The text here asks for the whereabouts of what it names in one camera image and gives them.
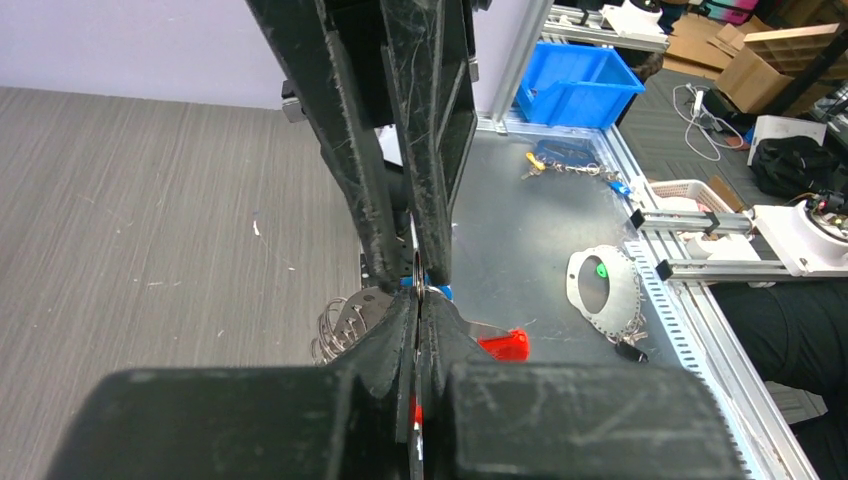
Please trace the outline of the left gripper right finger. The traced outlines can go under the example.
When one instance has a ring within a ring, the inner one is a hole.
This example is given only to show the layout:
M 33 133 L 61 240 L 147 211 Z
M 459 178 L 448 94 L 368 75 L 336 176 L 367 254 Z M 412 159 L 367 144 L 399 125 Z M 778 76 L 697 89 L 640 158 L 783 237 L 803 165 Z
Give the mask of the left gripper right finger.
M 741 479 L 717 402 L 681 368 L 509 363 L 421 303 L 428 479 Z

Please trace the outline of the white keyring holder disc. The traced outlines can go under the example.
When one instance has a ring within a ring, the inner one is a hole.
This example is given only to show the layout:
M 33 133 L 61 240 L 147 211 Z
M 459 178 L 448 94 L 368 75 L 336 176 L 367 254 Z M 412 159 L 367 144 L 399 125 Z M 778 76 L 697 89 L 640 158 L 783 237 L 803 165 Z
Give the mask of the white keyring holder disc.
M 642 280 L 634 260 L 621 248 L 599 245 L 570 255 L 565 274 L 568 302 L 620 357 L 646 364 L 637 346 L 643 330 Z

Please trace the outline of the black backpack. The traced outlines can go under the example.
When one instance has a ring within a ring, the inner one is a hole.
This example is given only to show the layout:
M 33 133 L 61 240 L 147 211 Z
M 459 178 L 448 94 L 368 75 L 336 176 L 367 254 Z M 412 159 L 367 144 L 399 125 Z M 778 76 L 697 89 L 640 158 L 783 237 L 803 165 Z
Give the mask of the black backpack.
M 812 138 L 792 136 L 761 140 L 750 168 L 763 193 L 791 199 L 832 189 L 839 165 L 837 157 Z

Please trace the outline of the cardboard box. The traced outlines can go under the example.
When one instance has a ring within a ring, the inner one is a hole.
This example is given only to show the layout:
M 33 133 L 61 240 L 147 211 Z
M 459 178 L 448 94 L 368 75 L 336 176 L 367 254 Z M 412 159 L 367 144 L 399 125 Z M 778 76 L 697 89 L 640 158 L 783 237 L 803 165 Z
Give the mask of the cardboard box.
M 751 33 L 715 86 L 741 112 L 763 114 L 814 58 L 847 30 L 843 23 Z

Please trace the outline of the silver split keyring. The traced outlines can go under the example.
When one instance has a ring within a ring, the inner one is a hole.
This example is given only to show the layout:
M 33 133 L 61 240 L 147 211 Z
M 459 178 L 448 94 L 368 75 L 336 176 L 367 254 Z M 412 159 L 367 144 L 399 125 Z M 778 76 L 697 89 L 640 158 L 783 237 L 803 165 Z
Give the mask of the silver split keyring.
M 412 285 L 416 293 L 416 298 L 421 303 L 425 298 L 427 282 L 422 256 L 419 250 L 416 250 L 413 255 Z

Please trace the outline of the keychain with yellow tag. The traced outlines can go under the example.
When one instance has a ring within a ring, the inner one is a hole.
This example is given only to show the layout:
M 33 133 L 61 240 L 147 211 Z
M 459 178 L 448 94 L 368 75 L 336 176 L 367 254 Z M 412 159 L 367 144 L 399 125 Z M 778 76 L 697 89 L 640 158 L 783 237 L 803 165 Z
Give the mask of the keychain with yellow tag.
M 522 181 L 541 176 L 545 173 L 576 174 L 602 180 L 617 195 L 631 198 L 635 191 L 623 180 L 617 171 L 595 162 L 586 165 L 572 165 L 555 160 L 553 157 L 528 152 L 525 155 L 529 162 L 528 171 L 521 175 Z

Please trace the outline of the blue plastic bin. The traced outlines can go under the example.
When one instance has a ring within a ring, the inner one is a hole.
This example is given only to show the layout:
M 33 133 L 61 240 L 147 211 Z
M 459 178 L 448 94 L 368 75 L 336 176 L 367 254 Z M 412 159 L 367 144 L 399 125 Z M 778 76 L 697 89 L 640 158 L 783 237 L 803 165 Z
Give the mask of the blue plastic bin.
M 515 102 L 530 123 L 607 129 L 644 91 L 613 49 L 538 42 Z

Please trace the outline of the pink white small basket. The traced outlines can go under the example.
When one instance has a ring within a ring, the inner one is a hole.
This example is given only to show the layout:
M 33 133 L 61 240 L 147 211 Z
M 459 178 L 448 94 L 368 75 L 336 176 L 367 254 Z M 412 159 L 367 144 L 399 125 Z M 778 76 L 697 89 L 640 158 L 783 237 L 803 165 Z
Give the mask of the pink white small basket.
M 650 182 L 661 210 L 734 213 L 714 190 L 699 180 Z

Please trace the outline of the key with blue tag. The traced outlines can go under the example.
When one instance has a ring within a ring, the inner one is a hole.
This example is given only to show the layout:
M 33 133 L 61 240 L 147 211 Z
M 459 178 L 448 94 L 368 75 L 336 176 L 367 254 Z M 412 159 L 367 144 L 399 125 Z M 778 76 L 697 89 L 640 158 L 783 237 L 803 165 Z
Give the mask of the key with blue tag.
M 436 284 L 434 284 L 434 283 L 430 280 L 430 277 L 429 277 L 429 275 L 428 275 L 427 273 L 426 273 L 426 282 L 427 282 L 426 291 L 433 291 L 433 292 L 436 292 L 436 293 L 438 293 L 438 294 L 442 295 L 442 296 L 443 296 L 445 299 L 447 299 L 448 301 L 453 301 L 453 300 L 454 300 L 454 294 L 453 294 L 452 288 L 451 288 L 451 286 L 450 286 L 449 284 L 440 284 L 440 285 L 436 285 Z M 413 292 L 413 293 L 415 294 L 415 296 L 416 296 L 416 293 L 415 293 L 414 287 L 413 287 L 413 285 L 412 285 L 412 273 L 411 273 L 410 275 L 408 275 L 408 276 L 404 276 L 404 277 L 402 277 L 402 278 L 400 279 L 400 281 L 399 281 L 399 286 L 400 286 L 401 288 L 409 288 L 409 289 L 411 289 L 411 290 L 412 290 L 412 292 Z

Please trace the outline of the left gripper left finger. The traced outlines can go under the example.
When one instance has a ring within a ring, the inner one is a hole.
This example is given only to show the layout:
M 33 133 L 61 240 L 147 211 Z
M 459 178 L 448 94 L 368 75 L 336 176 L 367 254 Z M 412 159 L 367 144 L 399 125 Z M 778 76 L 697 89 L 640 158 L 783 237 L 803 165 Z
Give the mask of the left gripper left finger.
M 408 479 L 414 322 L 395 293 L 327 365 L 139 368 L 104 377 L 51 479 Z

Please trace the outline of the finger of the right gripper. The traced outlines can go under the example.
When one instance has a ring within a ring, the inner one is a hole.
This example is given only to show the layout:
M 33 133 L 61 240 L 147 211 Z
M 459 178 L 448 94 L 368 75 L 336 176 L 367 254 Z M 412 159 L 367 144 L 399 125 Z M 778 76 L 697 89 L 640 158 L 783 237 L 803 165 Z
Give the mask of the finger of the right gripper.
M 396 288 L 400 254 L 382 150 L 327 3 L 251 1 L 248 6 L 344 194 L 372 280 L 382 289 Z
M 383 1 L 381 48 L 425 273 L 451 279 L 451 214 L 477 115 L 469 1 Z

